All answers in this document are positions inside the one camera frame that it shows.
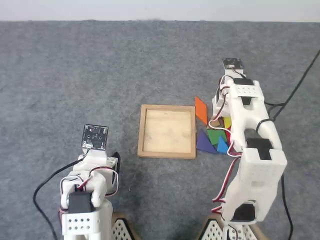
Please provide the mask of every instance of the blue triangle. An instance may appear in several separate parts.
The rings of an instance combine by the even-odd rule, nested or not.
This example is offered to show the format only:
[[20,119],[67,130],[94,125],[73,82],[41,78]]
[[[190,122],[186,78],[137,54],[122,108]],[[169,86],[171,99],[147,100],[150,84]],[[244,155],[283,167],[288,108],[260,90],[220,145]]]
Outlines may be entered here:
[[222,138],[222,136],[219,136],[219,143],[218,143],[218,147],[216,148],[216,150],[219,153],[223,153],[223,154],[226,154],[228,151],[228,145],[226,144],[226,142]]
[[212,153],[212,154],[217,153],[215,147],[212,146],[209,138],[207,137],[207,135],[203,130],[200,130],[197,135],[196,149],[204,152]]

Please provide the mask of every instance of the wooden board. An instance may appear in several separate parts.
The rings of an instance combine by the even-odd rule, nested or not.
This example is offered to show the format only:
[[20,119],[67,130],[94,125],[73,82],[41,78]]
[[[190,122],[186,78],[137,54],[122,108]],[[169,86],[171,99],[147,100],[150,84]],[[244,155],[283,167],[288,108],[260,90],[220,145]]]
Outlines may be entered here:
[[195,107],[141,105],[138,156],[195,159]]

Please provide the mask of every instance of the carpet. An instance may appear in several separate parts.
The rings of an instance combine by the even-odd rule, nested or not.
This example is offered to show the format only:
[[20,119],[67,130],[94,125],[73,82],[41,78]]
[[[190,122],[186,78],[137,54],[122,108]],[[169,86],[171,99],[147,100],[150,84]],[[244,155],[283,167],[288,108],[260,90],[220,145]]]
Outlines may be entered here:
[[[84,124],[109,126],[108,154],[121,155],[120,187],[110,198],[144,240],[191,240],[214,206],[231,163],[137,157],[141,104],[193,105],[211,99],[239,57],[266,101],[283,102],[320,47],[319,23],[183,21],[0,22],[0,239],[52,239],[36,211],[36,186],[81,154]],[[292,239],[320,235],[320,61],[275,123],[286,154]],[[204,128],[197,120],[198,129]],[[61,236],[59,181],[38,202]],[[288,238],[281,189],[259,223]]]

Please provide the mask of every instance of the purple triangle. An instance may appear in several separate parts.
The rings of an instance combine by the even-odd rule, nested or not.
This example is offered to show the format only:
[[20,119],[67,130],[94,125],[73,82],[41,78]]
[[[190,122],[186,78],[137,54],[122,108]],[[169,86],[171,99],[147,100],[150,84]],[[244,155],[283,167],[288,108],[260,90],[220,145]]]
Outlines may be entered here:
[[212,153],[212,154],[217,153],[215,147],[212,146],[209,138],[207,137],[207,135],[203,130],[200,130],[198,133],[197,141],[196,141],[196,149],[204,152]]

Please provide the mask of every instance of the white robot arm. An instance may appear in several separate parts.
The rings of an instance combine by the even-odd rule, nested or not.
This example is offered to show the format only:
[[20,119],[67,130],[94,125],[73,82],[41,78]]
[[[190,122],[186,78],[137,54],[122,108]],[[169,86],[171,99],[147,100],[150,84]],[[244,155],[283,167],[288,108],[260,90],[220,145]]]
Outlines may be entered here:
[[86,124],[83,159],[60,181],[62,234],[65,240],[112,239],[113,207],[108,196],[118,190],[120,156],[107,157],[108,127]]
[[[214,202],[221,202],[218,209],[225,224],[239,227],[265,219],[287,159],[276,127],[269,119],[259,82],[244,75],[239,58],[224,58],[223,64],[225,75],[212,99],[213,116],[231,118],[228,154],[232,148],[238,152],[234,157],[239,167],[224,199],[223,190]],[[256,130],[259,137],[246,138],[246,129]]]

